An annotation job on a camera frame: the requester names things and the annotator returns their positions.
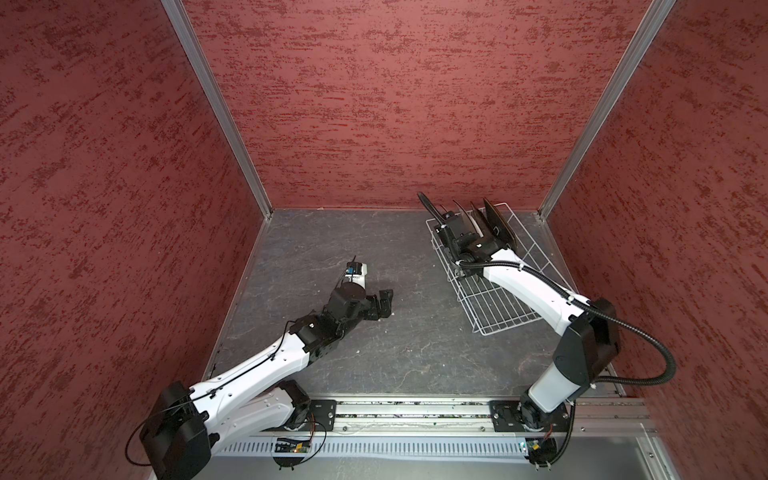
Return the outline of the white square plate black rim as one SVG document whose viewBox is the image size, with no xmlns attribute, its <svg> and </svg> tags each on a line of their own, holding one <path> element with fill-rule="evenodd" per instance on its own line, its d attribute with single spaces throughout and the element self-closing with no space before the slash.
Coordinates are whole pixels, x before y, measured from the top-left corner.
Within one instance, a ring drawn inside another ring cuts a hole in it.
<svg viewBox="0 0 768 480">
<path fill-rule="evenodd" d="M 452 228 L 446 228 L 443 225 L 443 221 L 441 218 L 442 213 L 423 192 L 418 192 L 417 196 L 421 204 L 427 210 L 427 212 L 437 222 L 436 233 L 439 239 L 441 240 L 443 246 L 448 249 L 448 251 L 452 256 L 455 256 L 457 249 L 455 245 L 455 236 L 453 234 Z"/>
</svg>

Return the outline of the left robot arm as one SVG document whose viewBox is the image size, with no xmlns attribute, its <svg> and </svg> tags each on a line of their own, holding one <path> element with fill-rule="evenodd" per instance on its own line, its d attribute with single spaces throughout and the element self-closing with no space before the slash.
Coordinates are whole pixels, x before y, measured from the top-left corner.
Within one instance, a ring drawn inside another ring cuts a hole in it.
<svg viewBox="0 0 768 480">
<path fill-rule="evenodd" d="M 361 282 L 341 283 L 320 311 L 287 322 L 260 353 L 193 386 L 168 385 L 132 434 L 146 466 L 158 479 L 192 479 L 242 437 L 300 428 L 310 399 L 292 375 L 332 352 L 360 322 L 388 318 L 393 298 L 390 289 L 367 294 Z"/>
</svg>

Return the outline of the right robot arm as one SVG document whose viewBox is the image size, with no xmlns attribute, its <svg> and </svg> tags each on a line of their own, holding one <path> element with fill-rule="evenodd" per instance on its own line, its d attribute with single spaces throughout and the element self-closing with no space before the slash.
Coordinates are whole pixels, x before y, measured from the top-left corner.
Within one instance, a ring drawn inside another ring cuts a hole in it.
<svg viewBox="0 0 768 480">
<path fill-rule="evenodd" d="M 517 243 L 514 250 L 523 262 L 541 272 L 564 288 L 571 286 L 562 259 L 543 234 L 543 225 L 534 215 L 516 214 L 505 203 L 498 209 L 511 225 Z M 451 261 L 448 249 L 442 245 L 434 219 L 427 221 L 432 246 L 445 270 L 449 284 L 467 315 L 474 333 L 490 336 L 504 331 L 523 328 L 546 320 L 512 292 L 493 283 L 482 275 L 467 276 Z"/>
</svg>

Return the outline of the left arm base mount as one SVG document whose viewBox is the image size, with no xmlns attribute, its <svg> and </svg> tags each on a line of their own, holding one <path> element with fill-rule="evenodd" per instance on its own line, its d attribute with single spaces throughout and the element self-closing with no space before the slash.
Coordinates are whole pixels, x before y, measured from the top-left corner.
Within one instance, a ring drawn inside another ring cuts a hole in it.
<svg viewBox="0 0 768 480">
<path fill-rule="evenodd" d="M 285 431 L 311 432 L 334 429 L 338 402 L 331 399 L 313 399 L 294 408 L 287 422 L 281 426 Z"/>
</svg>

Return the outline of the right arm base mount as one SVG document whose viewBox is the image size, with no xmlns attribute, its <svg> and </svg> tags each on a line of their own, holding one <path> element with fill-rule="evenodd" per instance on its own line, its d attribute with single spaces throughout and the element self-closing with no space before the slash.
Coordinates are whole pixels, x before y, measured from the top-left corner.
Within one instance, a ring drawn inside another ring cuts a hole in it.
<svg viewBox="0 0 768 480">
<path fill-rule="evenodd" d="M 565 404 L 551 412 L 545 412 L 531 400 L 492 400 L 488 406 L 497 433 L 566 432 L 571 420 Z"/>
</svg>

